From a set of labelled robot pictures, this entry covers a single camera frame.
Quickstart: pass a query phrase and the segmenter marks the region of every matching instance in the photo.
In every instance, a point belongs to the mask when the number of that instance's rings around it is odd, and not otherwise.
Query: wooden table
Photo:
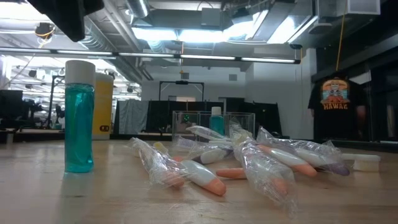
[[[150,189],[125,143],[94,142],[90,174],[64,174],[61,141],[0,145],[0,223],[398,223],[398,154],[344,150],[380,155],[380,173],[312,179],[296,173],[300,211],[289,220],[245,180],[225,180],[225,197],[194,184]]]

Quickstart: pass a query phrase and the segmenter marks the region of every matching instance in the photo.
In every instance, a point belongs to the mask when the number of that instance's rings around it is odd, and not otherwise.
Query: fluorescent light
[[[245,38],[246,40],[254,37],[254,34],[256,34],[257,30],[259,30],[264,19],[266,19],[268,12],[269,12],[268,10],[264,10],[264,11],[260,12],[259,15],[257,15],[257,13],[255,15],[253,15],[253,20],[256,17],[256,21],[254,22],[251,30],[246,35],[246,38]]]
[[[141,29],[132,28],[134,35],[137,39],[146,41],[154,40],[177,40],[177,35],[172,29]]]
[[[294,35],[294,33],[295,26],[293,17],[288,16],[269,38],[267,44],[284,44]]]
[[[225,29],[223,34],[227,40],[231,37],[240,37],[250,32],[252,26],[253,21],[240,22],[238,24],[232,25],[228,29]]]
[[[60,54],[73,54],[73,55],[99,55],[107,56],[112,55],[112,52],[95,52],[89,50],[57,50]]]
[[[48,92],[35,92],[35,91],[23,91],[24,95],[39,95],[39,96],[50,96]],[[53,93],[53,96],[63,96],[65,93]]]
[[[50,53],[50,50],[45,50],[45,49],[14,48],[14,47],[0,47],[0,52]]]
[[[226,41],[219,30],[183,30],[179,40],[191,43],[218,43]]]
[[[277,58],[241,58],[243,62],[270,62],[270,63],[294,63],[295,60],[291,59],[277,59]]]
[[[1,19],[17,19],[25,21],[50,21],[45,15],[38,12],[35,7],[30,4],[19,4],[16,2],[1,2],[0,3],[0,18]]]
[[[315,21],[318,20],[318,16],[314,16],[305,26],[303,26],[296,34],[293,35],[287,42],[291,43],[295,41],[300,35],[304,33]]]
[[[212,56],[212,55],[181,55],[181,58],[212,59],[212,60],[235,60],[235,57]]]
[[[152,53],[119,53],[120,56],[133,57],[156,57],[156,58],[174,58],[172,54],[152,54]]]

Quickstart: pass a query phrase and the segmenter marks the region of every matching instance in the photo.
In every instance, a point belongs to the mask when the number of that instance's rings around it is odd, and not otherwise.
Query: black t-shirt
[[[314,110],[314,139],[357,139],[356,107],[366,95],[355,82],[333,78],[314,86],[308,108]]]

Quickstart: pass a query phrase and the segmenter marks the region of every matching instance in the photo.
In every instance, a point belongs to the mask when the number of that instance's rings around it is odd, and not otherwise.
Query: clear plastic wrap
[[[200,164],[211,164],[230,157],[233,157],[233,147],[222,142],[197,145],[188,155],[188,158]]]
[[[349,175],[349,169],[345,166],[340,150],[331,141],[318,144],[311,141],[278,139],[264,128],[260,128],[257,142],[299,156],[316,167],[317,170],[325,170],[343,176]]]
[[[242,164],[250,186],[269,197],[290,216],[297,212],[297,195],[292,170],[257,147],[251,133],[231,122],[229,134],[235,158]]]
[[[219,134],[216,131],[211,130],[210,128],[205,128],[202,126],[192,126],[186,129],[197,136],[203,137],[205,139],[209,139],[212,141],[229,141],[229,138]]]
[[[200,164],[211,164],[233,157],[232,143],[226,141],[204,143],[177,136],[173,141],[172,149],[174,151],[189,152],[183,159],[193,160]]]
[[[185,178],[192,175],[180,162],[138,138],[132,138],[130,146],[133,151],[138,151],[151,185],[180,188],[184,185]]]
[[[201,142],[192,141],[178,135],[173,138],[172,150],[174,152],[190,152],[200,144]]]

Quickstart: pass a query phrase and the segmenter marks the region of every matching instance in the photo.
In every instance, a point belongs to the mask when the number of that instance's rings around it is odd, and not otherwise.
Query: computer monitor
[[[22,90],[0,90],[0,119],[15,120],[22,116]]]

